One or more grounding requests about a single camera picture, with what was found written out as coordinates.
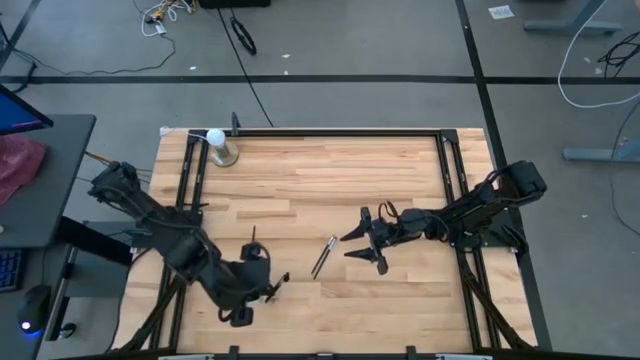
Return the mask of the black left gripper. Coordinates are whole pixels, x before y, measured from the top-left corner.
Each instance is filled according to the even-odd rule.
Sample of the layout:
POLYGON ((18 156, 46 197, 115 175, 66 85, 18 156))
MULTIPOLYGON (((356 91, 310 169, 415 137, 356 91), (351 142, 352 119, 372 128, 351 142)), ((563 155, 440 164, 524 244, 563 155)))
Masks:
POLYGON ((237 304, 231 311, 232 327, 249 326, 253 322, 253 309, 248 303, 265 295, 270 287, 270 254, 261 243, 242 246, 240 261, 230 265, 237 281, 233 285, 237 293, 237 304))

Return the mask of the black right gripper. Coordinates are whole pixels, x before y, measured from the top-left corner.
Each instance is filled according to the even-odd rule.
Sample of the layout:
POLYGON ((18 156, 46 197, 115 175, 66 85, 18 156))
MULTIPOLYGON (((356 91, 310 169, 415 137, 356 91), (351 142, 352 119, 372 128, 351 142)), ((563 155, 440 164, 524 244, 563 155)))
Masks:
POLYGON ((374 263, 380 275, 388 272, 388 263, 382 253, 384 247, 389 247, 394 241, 396 229, 381 218, 373 219, 367 207, 360 209, 360 224, 343 236, 343 239, 357 239, 366 236, 369 247, 366 249, 346 252, 345 257, 367 260, 374 263))

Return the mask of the black wide head makeup brush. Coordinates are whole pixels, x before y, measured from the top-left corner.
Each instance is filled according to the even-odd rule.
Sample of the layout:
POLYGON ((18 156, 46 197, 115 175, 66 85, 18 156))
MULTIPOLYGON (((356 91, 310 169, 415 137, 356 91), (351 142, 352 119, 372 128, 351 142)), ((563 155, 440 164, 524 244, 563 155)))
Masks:
POLYGON ((270 284, 267 288, 265 302, 268 303, 274 298, 279 289, 290 280, 290 273, 286 272, 275 285, 270 284))

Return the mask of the white bulb brass base lamp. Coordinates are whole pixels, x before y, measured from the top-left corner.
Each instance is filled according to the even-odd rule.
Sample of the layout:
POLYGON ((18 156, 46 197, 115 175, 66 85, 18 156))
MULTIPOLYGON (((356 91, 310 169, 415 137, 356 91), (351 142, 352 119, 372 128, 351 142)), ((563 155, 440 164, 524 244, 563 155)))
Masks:
POLYGON ((216 166, 229 167, 237 162, 239 150, 233 143, 227 141, 221 129, 208 130, 206 140, 213 148, 212 159, 216 166))

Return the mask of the black desk crossbeam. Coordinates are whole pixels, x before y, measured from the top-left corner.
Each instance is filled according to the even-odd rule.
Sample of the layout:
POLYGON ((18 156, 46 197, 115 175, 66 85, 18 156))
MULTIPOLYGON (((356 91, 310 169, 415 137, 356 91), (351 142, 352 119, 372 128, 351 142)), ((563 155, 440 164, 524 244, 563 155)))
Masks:
POLYGON ((129 245, 66 216, 63 216, 59 221, 55 241, 71 245, 123 266, 129 266, 132 262, 129 245))

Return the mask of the black computer mouse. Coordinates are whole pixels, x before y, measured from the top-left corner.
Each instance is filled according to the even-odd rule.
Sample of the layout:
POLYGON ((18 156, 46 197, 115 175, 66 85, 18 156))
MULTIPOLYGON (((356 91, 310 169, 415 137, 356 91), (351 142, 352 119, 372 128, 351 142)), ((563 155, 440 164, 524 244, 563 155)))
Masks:
POLYGON ((49 285, 36 285, 25 293, 18 310, 18 323, 23 333, 34 334, 46 326, 50 299, 49 285))

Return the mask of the black desk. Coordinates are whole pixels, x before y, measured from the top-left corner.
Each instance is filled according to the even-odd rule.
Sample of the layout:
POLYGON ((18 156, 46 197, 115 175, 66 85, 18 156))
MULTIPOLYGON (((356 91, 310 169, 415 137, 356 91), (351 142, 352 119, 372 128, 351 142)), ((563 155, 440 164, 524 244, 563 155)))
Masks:
POLYGON ((47 146, 31 184, 0 206, 0 248, 48 246, 63 215, 96 123, 93 115, 54 115, 54 126, 26 134, 47 146))

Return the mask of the black keyboard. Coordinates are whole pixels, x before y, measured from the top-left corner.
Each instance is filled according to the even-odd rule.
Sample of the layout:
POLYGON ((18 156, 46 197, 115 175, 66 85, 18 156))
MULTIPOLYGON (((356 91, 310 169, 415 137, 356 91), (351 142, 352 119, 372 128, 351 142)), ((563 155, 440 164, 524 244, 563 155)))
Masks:
POLYGON ((23 257, 21 249, 0 249, 0 293, 19 289, 23 257))

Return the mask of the dark grey lower desk shelf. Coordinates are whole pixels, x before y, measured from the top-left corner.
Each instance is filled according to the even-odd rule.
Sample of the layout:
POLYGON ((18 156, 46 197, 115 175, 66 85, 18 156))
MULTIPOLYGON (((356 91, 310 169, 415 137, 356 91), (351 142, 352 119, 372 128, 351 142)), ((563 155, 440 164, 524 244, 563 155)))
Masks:
POLYGON ((77 255, 71 246, 31 249, 26 251, 22 266, 20 288, 0 293, 0 360, 50 360, 56 358, 53 346, 65 321, 69 308, 64 275, 77 255), (20 309, 27 290, 44 283, 52 287, 50 316, 44 329, 24 334, 18 324, 20 309))

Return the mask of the blue-grey table foot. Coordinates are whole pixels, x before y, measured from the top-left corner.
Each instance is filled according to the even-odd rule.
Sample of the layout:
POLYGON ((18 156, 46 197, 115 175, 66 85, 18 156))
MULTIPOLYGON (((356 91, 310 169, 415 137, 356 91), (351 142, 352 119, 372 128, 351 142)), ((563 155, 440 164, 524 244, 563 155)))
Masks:
POLYGON ((608 149, 567 147, 562 156, 567 161, 640 164, 640 140, 624 137, 608 149))
POLYGON ((595 15, 607 0, 588 0, 573 18, 567 20, 527 20, 523 29, 530 33, 558 36, 610 36, 622 30, 617 22, 597 21, 595 15))

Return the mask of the pink cloth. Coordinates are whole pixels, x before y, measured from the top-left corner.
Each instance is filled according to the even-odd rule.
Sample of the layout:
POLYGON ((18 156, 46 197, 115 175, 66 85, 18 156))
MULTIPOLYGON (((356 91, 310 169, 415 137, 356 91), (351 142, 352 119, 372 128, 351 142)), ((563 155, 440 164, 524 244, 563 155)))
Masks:
POLYGON ((35 178, 47 146, 29 137, 0 136, 0 207, 35 178))

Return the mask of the black box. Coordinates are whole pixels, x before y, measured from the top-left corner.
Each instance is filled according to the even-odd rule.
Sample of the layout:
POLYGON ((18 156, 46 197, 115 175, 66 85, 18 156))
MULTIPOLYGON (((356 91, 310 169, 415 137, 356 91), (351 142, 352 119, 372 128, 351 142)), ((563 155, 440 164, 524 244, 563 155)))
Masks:
POLYGON ((205 9, 269 7, 272 0, 198 0, 205 9))

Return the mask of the computer monitor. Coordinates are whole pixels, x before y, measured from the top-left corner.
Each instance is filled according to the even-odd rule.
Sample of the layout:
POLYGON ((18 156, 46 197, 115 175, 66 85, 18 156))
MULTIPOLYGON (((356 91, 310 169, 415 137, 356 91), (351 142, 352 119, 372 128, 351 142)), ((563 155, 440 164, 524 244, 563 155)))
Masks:
POLYGON ((0 135, 51 128, 54 122, 0 85, 0 135))

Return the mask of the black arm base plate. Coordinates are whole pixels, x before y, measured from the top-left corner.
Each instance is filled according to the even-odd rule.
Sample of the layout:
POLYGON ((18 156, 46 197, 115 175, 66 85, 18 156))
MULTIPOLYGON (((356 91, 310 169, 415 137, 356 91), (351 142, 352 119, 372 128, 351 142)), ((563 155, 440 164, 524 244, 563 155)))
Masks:
POLYGON ((165 213, 149 213, 136 219, 132 245, 139 248, 167 249, 184 236, 201 229, 202 212, 165 208, 165 213))
POLYGON ((449 227, 448 242, 452 247, 507 247, 516 253, 526 253, 528 242, 513 221, 512 210, 499 211, 491 218, 465 219, 449 227))

